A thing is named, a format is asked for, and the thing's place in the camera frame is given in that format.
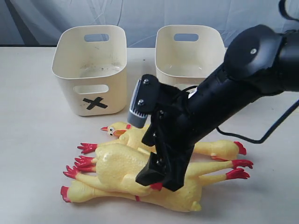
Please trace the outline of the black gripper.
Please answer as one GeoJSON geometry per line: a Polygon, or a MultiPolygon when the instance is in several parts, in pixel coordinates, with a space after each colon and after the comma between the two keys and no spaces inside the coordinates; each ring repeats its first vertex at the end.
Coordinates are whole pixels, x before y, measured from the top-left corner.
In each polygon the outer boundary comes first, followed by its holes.
{"type": "Polygon", "coordinates": [[[188,143],[183,133],[190,124],[190,110],[187,108],[189,90],[195,85],[180,90],[170,85],[160,85],[159,95],[150,126],[142,142],[154,146],[156,152],[150,153],[144,168],[135,181],[142,186],[160,183],[172,192],[184,186],[184,179],[194,145],[188,143]]]}

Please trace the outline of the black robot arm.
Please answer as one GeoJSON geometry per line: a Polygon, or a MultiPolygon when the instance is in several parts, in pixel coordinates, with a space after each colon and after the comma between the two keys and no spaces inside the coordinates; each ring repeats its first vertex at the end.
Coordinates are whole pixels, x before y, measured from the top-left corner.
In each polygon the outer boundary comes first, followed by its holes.
{"type": "Polygon", "coordinates": [[[128,122],[150,126],[142,142],[155,146],[136,182],[171,191],[184,185],[195,144],[261,97],[299,90],[299,32],[277,33],[266,25],[242,31],[223,62],[198,86],[184,90],[151,74],[136,83],[128,122]]]}

